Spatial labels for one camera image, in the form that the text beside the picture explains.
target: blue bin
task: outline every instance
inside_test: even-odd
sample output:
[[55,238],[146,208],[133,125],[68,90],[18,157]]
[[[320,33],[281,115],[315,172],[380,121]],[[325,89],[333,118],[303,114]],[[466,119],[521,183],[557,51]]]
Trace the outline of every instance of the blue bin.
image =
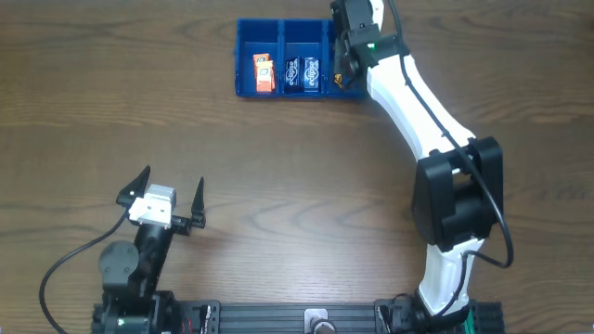
[[[334,83],[334,41],[331,19],[238,19],[235,54],[235,90],[243,97],[364,98],[367,92],[354,86],[343,90]],[[267,53],[275,65],[277,89],[257,93],[253,55]],[[320,61],[318,92],[285,91],[285,61],[313,57]]]

